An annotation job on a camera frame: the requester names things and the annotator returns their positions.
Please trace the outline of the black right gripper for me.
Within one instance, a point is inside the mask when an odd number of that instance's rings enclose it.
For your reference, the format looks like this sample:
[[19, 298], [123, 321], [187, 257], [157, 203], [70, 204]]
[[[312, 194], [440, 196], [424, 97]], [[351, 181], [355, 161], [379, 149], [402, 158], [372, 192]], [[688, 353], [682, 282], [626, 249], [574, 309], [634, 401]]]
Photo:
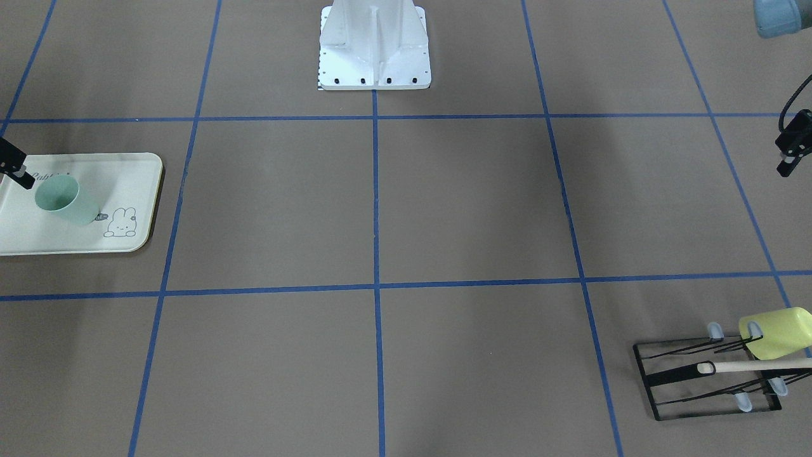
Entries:
[[24, 165], [27, 158], [26, 153], [11, 142], [6, 141], [5, 138], [0, 139], [0, 144], [2, 173], [8, 175], [12, 182], [15, 182], [22, 188], [32, 190], [35, 178], [28, 173], [26, 165]]

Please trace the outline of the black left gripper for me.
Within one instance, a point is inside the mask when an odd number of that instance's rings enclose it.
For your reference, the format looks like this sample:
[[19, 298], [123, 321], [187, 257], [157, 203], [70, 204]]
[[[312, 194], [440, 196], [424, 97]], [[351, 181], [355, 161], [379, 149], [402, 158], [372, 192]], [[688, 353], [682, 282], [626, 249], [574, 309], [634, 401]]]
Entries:
[[809, 109], [802, 109], [796, 113], [775, 139], [775, 145], [781, 153], [781, 160], [776, 171], [780, 176], [788, 177], [801, 160], [810, 155], [811, 112]]

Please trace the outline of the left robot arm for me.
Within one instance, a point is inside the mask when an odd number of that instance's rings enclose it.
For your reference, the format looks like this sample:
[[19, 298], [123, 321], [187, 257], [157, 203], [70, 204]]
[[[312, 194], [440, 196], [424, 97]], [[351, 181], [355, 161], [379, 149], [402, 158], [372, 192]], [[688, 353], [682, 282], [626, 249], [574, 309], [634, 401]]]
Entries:
[[[763, 39], [797, 34], [811, 26], [810, 1], [754, 1], [753, 9], [757, 33]], [[779, 115], [779, 135], [775, 139], [775, 145], [779, 148], [781, 161], [776, 171], [784, 178], [791, 176], [801, 161], [810, 156], [810, 110], [798, 110], [791, 121], [786, 121], [792, 104], [810, 86], [810, 81], [811, 76], [804, 78], [789, 96]]]

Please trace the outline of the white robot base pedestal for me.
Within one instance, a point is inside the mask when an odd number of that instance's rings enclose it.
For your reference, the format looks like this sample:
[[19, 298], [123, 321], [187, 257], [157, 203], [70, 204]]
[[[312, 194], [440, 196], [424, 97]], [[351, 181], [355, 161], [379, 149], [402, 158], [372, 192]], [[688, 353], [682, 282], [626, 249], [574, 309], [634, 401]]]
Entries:
[[428, 89], [426, 11], [412, 1], [334, 1], [320, 14], [317, 89]]

